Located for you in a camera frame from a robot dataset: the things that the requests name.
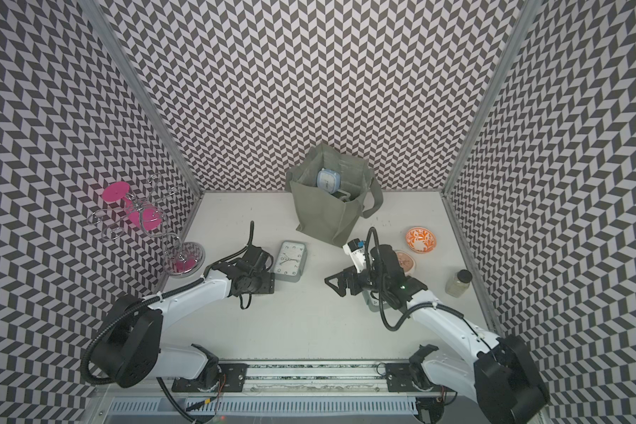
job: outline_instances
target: jar lid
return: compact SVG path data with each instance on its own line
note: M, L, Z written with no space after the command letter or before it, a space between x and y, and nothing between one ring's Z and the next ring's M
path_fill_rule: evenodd
M457 279L459 281L461 281L462 283L470 283L471 279L473 278L473 275L471 274L471 272L469 272L466 269L463 269L462 271L459 271L457 273Z

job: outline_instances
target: green tote bag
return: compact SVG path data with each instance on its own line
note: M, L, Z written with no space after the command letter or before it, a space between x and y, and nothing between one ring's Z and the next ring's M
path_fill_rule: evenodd
M323 168L340 173L340 190L351 194L349 201L316 187L318 172ZM384 202L382 187L365 159L342 155L327 144L313 146L303 163L288 170L285 190L292 192L294 198L299 218L297 231L339 247L348 242L358 217L369 218ZM368 191L374 206L364 210Z

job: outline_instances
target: black mounting plate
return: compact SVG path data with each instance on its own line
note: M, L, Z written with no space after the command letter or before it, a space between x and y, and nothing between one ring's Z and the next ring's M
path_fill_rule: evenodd
M389 393L401 393L406 391L418 391L420 393L427 393L433 391L440 391L441 386L433 385L430 390L419 390L412 384L412 375L410 374L410 364L396 363L396 364L384 364L386 369L387 386Z
M247 374L247 364L219 364L222 372L226 375L226 383L222 393L240 393L243 391L245 377ZM172 383L172 393L206 393L198 390L198 386L193 380L186 378L175 379Z

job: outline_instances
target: clock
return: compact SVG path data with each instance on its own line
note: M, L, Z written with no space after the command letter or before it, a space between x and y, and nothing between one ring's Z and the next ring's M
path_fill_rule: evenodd
M276 279L296 283L306 264L306 244L286 240L276 256L273 273Z

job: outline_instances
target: black and white pattern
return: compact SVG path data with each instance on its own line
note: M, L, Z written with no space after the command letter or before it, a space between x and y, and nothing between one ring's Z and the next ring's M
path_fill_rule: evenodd
M205 189L283 188L327 142L440 189L522 0L102 0Z
M194 195L72 0L0 0L0 423L82 413L93 329L162 271L160 245L128 225L102 243L85 220L107 184L151 172L182 188L179 231Z
M544 4L452 201L557 423L636 423L636 1Z

